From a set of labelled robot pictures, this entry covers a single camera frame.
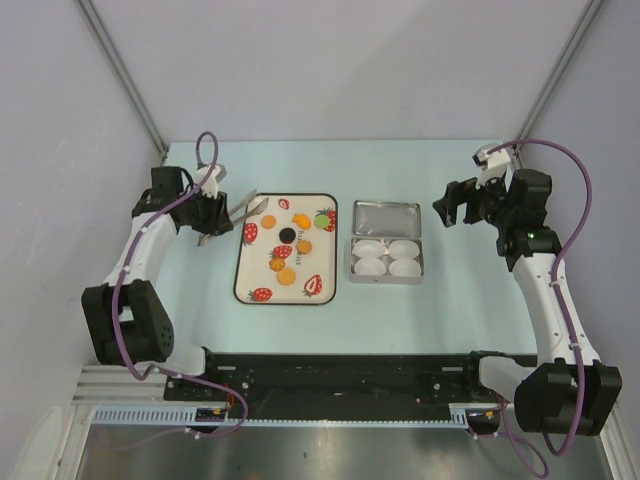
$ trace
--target green circle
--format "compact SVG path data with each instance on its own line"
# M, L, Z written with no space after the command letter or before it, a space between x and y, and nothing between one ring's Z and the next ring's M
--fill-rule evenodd
M328 215L318 215L313 220L313 224L318 228L325 229L331 224L331 219Z

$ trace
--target light blue tabletop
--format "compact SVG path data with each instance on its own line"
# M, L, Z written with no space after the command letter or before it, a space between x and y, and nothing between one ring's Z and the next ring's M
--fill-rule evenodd
M496 253L495 228L445 229L431 204L447 183L477 176L471 160L487 140L230 142L220 144L230 206L259 192L326 192L338 200L338 283L324 306L245 305L233 295L241 228L196 247L180 231L158 294L174 324L193 324L197 342L225 353L444 354L471 350L535 353L522 293ZM211 144L203 148L208 161ZM171 145L168 165L195 169L194 143ZM425 279L419 286L348 279L353 202L422 207Z

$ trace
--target robotic arm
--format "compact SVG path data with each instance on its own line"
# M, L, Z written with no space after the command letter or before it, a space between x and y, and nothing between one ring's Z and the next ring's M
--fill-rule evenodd
M208 165L199 165L196 178L203 179L208 169ZM102 285L87 288L82 294L89 333L98 361L102 364L124 365L114 336L111 301L118 276L128 263L118 313L127 351L133 362L164 363L171 357L169 366L174 371L191 375L204 371L204 350L199 345L188 343L186 338L190 335L176 335L174 328L184 330L188 326L184 322L174 326L156 294L154 287L160 267L181 227L188 226L200 232L199 245L202 245L212 236L227 233L247 217L264 211L268 199L231 220L231 215L253 201L256 192L250 192L240 204L227 210L226 193L218 191L218 183L226 171L224 166L216 165L197 193L144 227L152 216L187 192L183 175L194 188L193 179L180 167L164 166L151 170L151 188L145 190L133 209L131 235L120 260ZM133 257L126 262L130 246L141 229L143 235Z
M531 317L538 350L535 370L524 368L505 355L477 352L476 382L514 403L520 427L527 432L567 433L576 409L578 377L573 345L558 298L557 283L579 339L585 370L584 405L577 433L597 435L604 426L622 388L616 367L602 365L580 324L566 283L564 261L552 282L552 265L561 251L556 233L544 226L551 177L536 170L519 169L507 189L509 153L487 145L473 159L482 173L462 183L447 185L433 207L445 227L456 224L457 209L467 204L464 223L481 220L498 230L498 255L522 290Z

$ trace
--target white wall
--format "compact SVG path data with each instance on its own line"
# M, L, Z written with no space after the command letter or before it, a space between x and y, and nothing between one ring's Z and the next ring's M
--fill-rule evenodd
M151 143L71 0L0 15L0 478L93 352L79 299L126 241Z
M592 214L567 257L589 338L624 381L620 404L640 445L640 2L609 2L534 136L572 149L593 179ZM584 206L571 160L544 147L525 166L553 176L549 224L566 241Z
M516 134L586 0L97 0L171 140Z

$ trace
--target white round object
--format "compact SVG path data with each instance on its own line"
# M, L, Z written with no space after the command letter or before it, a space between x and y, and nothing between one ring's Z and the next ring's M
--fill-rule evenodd
M353 267L356 275L374 275L380 276L387 273L387 267L382 260L376 257L364 257L358 260Z
M422 275L420 264L415 260L396 260L389 265L389 272L394 277L419 277Z
M416 258L420 255L420 247L410 240L396 240L389 245L389 255L395 260L402 258Z
M377 240L360 240L353 246L353 254L360 257L379 257L384 255L384 245Z

